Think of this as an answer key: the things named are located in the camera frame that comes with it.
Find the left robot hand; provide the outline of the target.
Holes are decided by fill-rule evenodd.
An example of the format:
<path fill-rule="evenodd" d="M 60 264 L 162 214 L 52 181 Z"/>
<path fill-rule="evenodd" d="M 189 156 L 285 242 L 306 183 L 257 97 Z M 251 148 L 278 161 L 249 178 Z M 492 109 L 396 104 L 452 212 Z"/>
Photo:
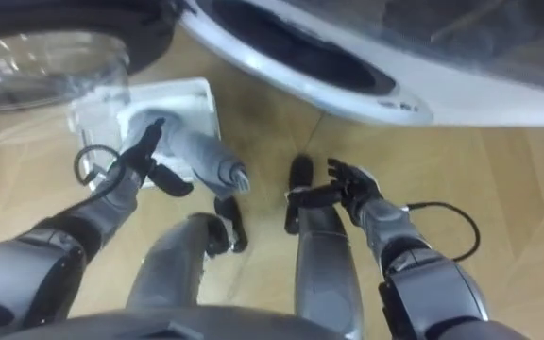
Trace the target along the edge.
<path fill-rule="evenodd" d="M 145 128 L 142 137 L 121 154 L 121 162 L 139 174 L 142 181 L 150 181 L 173 197 L 184 197 L 194 190 L 194 185 L 184 181 L 168 167 L 157 163 L 153 154 L 162 137 L 163 118 L 157 118 Z"/>

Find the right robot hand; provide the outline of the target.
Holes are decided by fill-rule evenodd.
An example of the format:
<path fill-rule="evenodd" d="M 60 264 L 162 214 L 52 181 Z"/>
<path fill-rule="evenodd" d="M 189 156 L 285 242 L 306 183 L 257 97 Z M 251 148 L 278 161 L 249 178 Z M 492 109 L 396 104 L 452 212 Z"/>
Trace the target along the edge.
<path fill-rule="evenodd" d="M 287 194 L 290 206 L 317 209 L 340 204 L 348 213 L 354 226 L 362 227 L 364 222 L 359 213 L 370 199 L 382 199 L 378 181 L 364 169 L 338 159 L 327 159 L 328 184 L 307 188 L 291 189 Z"/>

